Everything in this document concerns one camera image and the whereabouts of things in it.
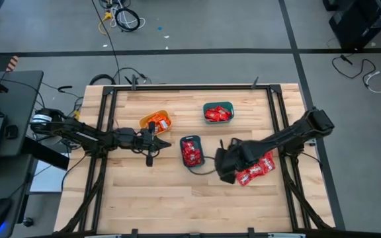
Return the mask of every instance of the concrete floor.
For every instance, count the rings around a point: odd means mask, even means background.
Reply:
[[[327,23],[331,13],[320,0],[285,3],[300,49],[327,48],[330,39],[329,47],[338,48]],[[166,46],[171,50],[290,48],[278,0],[133,0],[131,9],[146,18],[147,24],[134,33],[112,29],[116,50],[162,50]],[[0,12],[0,52],[110,50],[103,47],[109,43],[99,34],[97,24],[90,2],[6,1]],[[381,33],[373,42],[381,48]],[[301,58],[314,104],[325,109],[336,125],[325,139],[325,147],[345,227],[381,232],[381,94],[368,91],[360,78],[350,80],[338,74],[331,66],[337,56],[303,54]],[[354,66],[340,61],[337,65],[355,74],[363,58],[373,61],[381,71],[381,54],[357,54],[351,57]],[[118,59],[120,67],[135,67],[154,83],[249,83],[256,76],[259,83],[299,83],[292,54],[175,54]],[[73,85],[71,91],[81,95],[92,77],[113,74],[116,66],[112,56],[20,58],[16,70],[33,69],[45,72],[44,82]],[[381,89],[381,75],[371,85]],[[73,106],[74,98],[69,95],[45,86],[41,93],[47,107],[68,112]],[[45,222],[29,229],[17,227],[13,237],[50,233],[59,199],[57,194],[30,199],[26,214]]]

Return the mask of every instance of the wooden tabletop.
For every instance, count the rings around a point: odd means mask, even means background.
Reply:
[[[80,121],[96,127],[102,89],[102,86],[87,87]],[[299,87],[282,84],[282,91],[289,121],[293,123],[305,111]],[[235,118],[230,123],[204,122],[202,106],[216,101],[233,104]],[[114,127],[139,130],[139,119],[157,110],[166,110],[172,117],[171,131],[159,136],[172,146],[161,150],[153,167],[146,167],[143,155],[128,150],[109,153],[98,234],[131,233],[133,228],[138,228],[139,233],[243,233],[248,227],[254,227],[256,232],[292,230],[277,150],[274,150],[276,169],[245,187],[224,183],[217,173],[193,175],[181,161],[179,140],[184,136],[200,136],[204,154],[214,156],[220,139],[228,144],[231,138],[263,139],[273,134],[265,91],[120,91]],[[282,125],[280,112],[277,114]],[[317,157],[314,147],[306,147],[306,153]],[[73,152],[69,167],[82,156],[83,151]],[[307,200],[333,226],[318,162],[305,155],[299,160]],[[82,203],[88,168],[89,158],[86,158],[68,174],[54,230],[61,229]],[[213,168],[213,161],[208,160],[201,171]],[[294,201],[302,227],[300,206],[297,199]],[[92,220],[93,203],[90,208],[87,228]]]

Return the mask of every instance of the gray floor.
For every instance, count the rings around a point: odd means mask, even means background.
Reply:
[[[320,0],[285,0],[299,48],[337,48],[328,26],[331,13]],[[79,0],[10,0],[0,14],[0,52],[97,51],[108,44],[97,31],[97,17],[88,2]],[[289,48],[277,0],[133,0],[132,9],[146,18],[136,33],[112,29],[116,50],[197,48]],[[381,33],[373,40],[381,48]],[[337,55],[301,55],[308,86],[319,108],[336,125],[325,146],[346,228],[381,232],[381,94],[368,91],[360,78],[350,80],[331,66]],[[381,71],[381,54],[355,55],[353,67],[337,62],[348,74],[360,69],[363,58]],[[170,56],[119,56],[120,66],[131,66],[154,83],[298,83],[292,55],[195,54]],[[113,74],[112,56],[21,58],[16,70],[40,69],[44,82],[73,85],[83,94],[91,78]],[[381,74],[372,87],[381,89]],[[74,98],[42,86],[47,107],[69,112]],[[49,233],[60,197],[31,199],[26,211],[36,222],[29,229],[16,227],[14,237]]]

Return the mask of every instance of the metal frame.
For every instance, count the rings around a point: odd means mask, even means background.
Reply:
[[[280,108],[280,113],[283,119],[283,126],[287,127],[289,126],[288,123],[288,118],[286,115],[286,109],[284,106],[284,100],[283,100],[283,95],[282,95],[282,90],[280,85],[251,85],[251,84],[233,84],[233,85],[136,85],[136,91],[170,91],[170,90],[266,90],[267,93],[267,98],[269,100],[269,107],[271,111],[271,118],[273,121],[273,128],[275,132],[279,131],[279,125],[278,125],[278,119],[277,119],[277,114],[276,114],[276,108],[275,108],[275,101],[273,98],[273,93],[277,95],[278,99],[278,105]],[[97,128],[102,129],[102,124],[103,124],[103,118],[105,115],[105,108],[106,108],[106,103],[108,100],[108,96],[111,95],[111,104],[110,104],[110,110],[108,114],[108,124],[106,130],[111,130],[114,122],[114,112],[116,108],[116,98],[118,91],[132,91],[132,88],[130,86],[105,86],[103,88],[103,95],[101,99],[101,105],[100,105],[100,114],[98,117],[98,123],[97,123]],[[106,160],[107,160],[108,155],[105,155],[102,159],[101,162],[101,167],[100,167],[100,175],[102,177],[105,177],[106,173]],[[286,155],[283,153],[282,148],[279,149],[279,157],[280,157],[280,165],[282,167],[282,175],[285,180],[286,176],[288,176],[288,171],[287,171],[287,164],[286,164]],[[96,160],[97,158],[92,157],[91,158],[91,164],[89,165],[89,172],[88,172],[88,178],[87,178],[87,183],[86,183],[86,188],[85,188],[85,196],[84,200],[88,197],[91,187],[92,187],[92,182],[94,179],[94,173],[95,173],[95,165],[96,165]],[[292,170],[294,172],[295,176],[295,186],[297,191],[299,191],[300,195],[302,195],[302,199],[304,199],[304,191],[302,188],[302,182],[300,180],[300,172],[298,169],[298,163],[296,158],[291,158],[291,164],[292,164]],[[288,210],[290,214],[290,222],[292,225],[292,230],[296,231],[299,229],[298,227],[298,221],[296,219],[296,211],[295,211],[295,206],[294,206],[294,201],[293,201],[293,196],[292,196],[292,189],[289,188],[289,186],[285,185],[285,191],[286,191],[286,199],[287,199],[287,204],[288,204]],[[95,207],[94,207],[94,212],[93,212],[93,219],[92,219],[92,226],[91,226],[91,231],[97,231],[98,228],[98,221],[99,221],[99,213],[100,213],[100,207],[101,207],[101,198],[102,198],[102,193],[103,193],[103,182],[100,187],[98,187],[98,192],[96,195],[96,200],[95,200]],[[310,219],[308,217],[308,213],[306,211],[306,208],[302,205],[301,203],[301,210],[303,214],[303,220],[304,220],[304,227],[307,229],[311,228],[310,225]],[[85,230],[85,224],[86,224],[86,217],[87,217],[87,212],[83,215],[81,218],[80,224],[79,224],[79,231],[84,231]],[[253,232],[254,237],[260,237],[260,236],[267,236],[267,233],[255,233]],[[220,235],[220,237],[224,237],[225,235],[230,236],[230,237],[248,237],[248,233],[223,233]]]

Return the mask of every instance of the black desk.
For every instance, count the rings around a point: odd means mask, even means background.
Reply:
[[[42,71],[10,72],[4,76],[4,79],[25,83],[37,90],[42,78]],[[11,196],[13,205],[0,230],[0,237],[9,237],[14,224],[20,223],[23,219],[28,198],[26,189],[32,182],[36,165],[34,159],[41,159],[53,166],[66,169],[68,158],[26,137],[28,122],[37,97],[36,91],[18,83],[9,81],[1,83],[9,89],[9,92],[0,93],[0,109],[7,116],[7,125],[14,124],[19,128],[19,137],[13,140],[0,139],[0,198],[8,197],[20,185],[26,183]]]

